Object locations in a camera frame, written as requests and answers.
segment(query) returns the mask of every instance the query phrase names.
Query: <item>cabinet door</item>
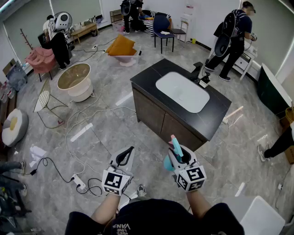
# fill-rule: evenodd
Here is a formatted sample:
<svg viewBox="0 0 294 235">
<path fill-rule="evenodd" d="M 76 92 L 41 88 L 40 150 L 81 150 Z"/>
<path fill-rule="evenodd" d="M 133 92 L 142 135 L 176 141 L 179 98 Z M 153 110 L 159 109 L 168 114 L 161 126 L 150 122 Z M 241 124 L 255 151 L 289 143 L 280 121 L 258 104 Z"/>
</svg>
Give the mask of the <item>cabinet door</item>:
<svg viewBox="0 0 294 235">
<path fill-rule="evenodd" d="M 164 121 L 164 110 L 136 89 L 133 89 L 133 95 L 137 118 L 143 121 L 157 135 L 160 135 Z"/>
<path fill-rule="evenodd" d="M 181 145 L 186 146 L 192 151 L 197 150 L 203 144 L 197 136 L 186 129 L 168 113 L 165 113 L 164 124 L 162 126 L 160 136 L 165 142 L 168 143 L 171 140 L 170 136 L 172 134 L 175 135 Z"/>
</svg>

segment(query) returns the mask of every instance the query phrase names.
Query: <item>tile floor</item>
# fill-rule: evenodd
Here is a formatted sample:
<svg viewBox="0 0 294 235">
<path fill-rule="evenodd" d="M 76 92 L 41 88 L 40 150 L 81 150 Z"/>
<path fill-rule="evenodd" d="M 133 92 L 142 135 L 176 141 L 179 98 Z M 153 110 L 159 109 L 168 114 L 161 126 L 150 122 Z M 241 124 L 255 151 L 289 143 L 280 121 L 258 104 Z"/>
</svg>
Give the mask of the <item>tile floor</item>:
<svg viewBox="0 0 294 235">
<path fill-rule="evenodd" d="M 112 28 L 101 30 L 97 37 L 88 36 L 81 39 L 81 45 L 77 45 L 75 50 L 91 50 L 93 45 L 105 44 L 116 36 Z M 131 92 L 130 78 L 162 58 L 167 58 L 192 72 L 193 64 L 205 61 L 209 54 L 209 51 L 201 46 L 184 45 L 176 40 L 174 53 L 171 51 L 170 41 L 168 47 L 165 47 L 164 43 L 164 52 L 161 55 L 159 40 L 157 48 L 154 48 L 153 38 L 145 33 L 131 33 L 127 37 L 141 45 L 142 55 L 138 64 L 128 68 L 121 67 L 106 54 L 101 55 L 101 52 L 97 52 L 85 61 L 91 66 L 90 78 L 94 84 L 95 97 L 90 97 L 81 103 L 71 102 L 66 92 L 57 88 L 57 80 L 62 72 L 57 70 L 52 72 L 51 93 L 69 106 L 56 110 L 61 117 L 68 120 L 77 111 L 84 110 L 97 99 L 100 92 L 100 99 L 84 110 L 89 117 L 97 110 L 117 108 L 116 103 Z M 99 49 L 106 49 L 109 45 L 99 46 Z M 71 62 L 85 60 L 91 55 L 83 51 L 74 51 L 74 54 Z M 240 82 L 238 79 L 240 75 L 231 71 L 229 74 L 232 78 L 231 82 L 220 80 L 217 76 L 222 66 L 219 65 L 216 71 L 212 72 L 211 85 L 232 101 L 228 114 L 240 106 L 244 108 L 229 118 L 229 125 L 222 124 L 213 139 L 195 152 L 198 160 L 204 165 L 208 177 L 201 191 L 208 201 L 216 204 L 224 197 L 234 196 L 240 184 L 245 182 L 245 195 L 260 195 L 275 208 L 279 195 L 277 185 L 283 181 L 290 165 L 284 154 L 277 156 L 271 162 L 262 163 L 258 156 L 257 145 L 259 143 L 265 145 L 267 142 L 272 145 L 277 140 L 281 133 L 278 119 L 261 103 L 256 94 L 256 85 L 248 77 Z M 45 156 L 50 157 L 63 177 L 69 180 L 74 173 L 83 171 L 84 166 L 75 161 L 75 157 L 72 158 L 64 147 L 66 124 L 56 129 L 47 129 L 38 115 L 33 113 L 43 83 L 39 81 L 38 75 L 32 74 L 27 85 L 18 93 L 17 107 L 28 114 L 29 127 L 23 140 L 10 150 L 9 160 L 25 160 L 30 163 L 33 160 L 30 148 L 38 146 L 47 152 Z M 134 109 L 133 98 L 127 99 L 119 106 Z M 48 111 L 42 111 L 41 115 L 47 123 L 52 125 L 57 123 Z M 70 119 L 69 128 L 75 124 L 76 116 L 77 114 Z M 72 142 L 71 138 L 88 124 L 92 124 L 93 127 Z M 80 174 L 84 182 L 89 178 L 101 179 L 101 173 L 106 169 L 111 154 L 123 147 L 134 146 L 136 149 L 132 169 L 134 180 L 128 187 L 127 194 L 132 195 L 136 186 L 143 183 L 147 187 L 149 196 L 174 200 L 186 208 L 189 207 L 185 193 L 178 189 L 172 180 L 172 173 L 163 168 L 162 161 L 167 153 L 167 144 L 142 122 L 138 123 L 133 111 L 121 108 L 98 112 L 85 123 L 72 129 L 68 134 L 67 144 L 73 154 L 96 171 L 92 171 L 86 165 L 85 171 Z M 294 170 L 291 170 L 277 201 L 279 213 L 286 220 L 289 219 L 294 207 L 293 176 Z M 64 183 L 51 163 L 47 167 L 40 165 L 36 175 L 19 177 L 19 179 L 28 184 L 25 204 L 33 211 L 27 215 L 25 223 L 42 228 L 45 234 L 49 235 L 64 234 L 68 214 L 71 211 L 81 211 L 91 215 L 104 198 L 104 196 L 78 194 L 74 182 Z M 92 180 L 90 185 L 100 185 L 100 183 Z M 99 190 L 93 189 L 93 192 L 99 193 Z M 121 201 L 125 202 L 127 198 L 123 196 Z"/>
</svg>

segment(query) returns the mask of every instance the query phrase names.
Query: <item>wooden table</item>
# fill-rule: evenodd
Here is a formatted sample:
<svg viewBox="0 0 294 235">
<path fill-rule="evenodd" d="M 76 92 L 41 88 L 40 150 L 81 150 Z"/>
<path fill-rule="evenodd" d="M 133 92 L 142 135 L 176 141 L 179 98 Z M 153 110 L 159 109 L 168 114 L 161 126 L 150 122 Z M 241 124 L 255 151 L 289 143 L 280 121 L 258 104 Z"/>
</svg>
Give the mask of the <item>wooden table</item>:
<svg viewBox="0 0 294 235">
<path fill-rule="evenodd" d="M 74 31 L 73 33 L 71 33 L 71 35 L 73 36 L 73 43 L 75 42 L 75 38 L 74 37 L 76 37 L 76 38 L 78 38 L 79 44 L 81 44 L 79 38 L 81 36 L 84 36 L 85 34 L 88 34 L 92 30 L 94 30 L 94 31 L 96 30 L 97 33 L 98 33 L 98 29 L 97 29 L 96 23 L 88 24 L 87 26 L 84 26 L 84 27 L 80 28 L 79 30 Z"/>
</svg>

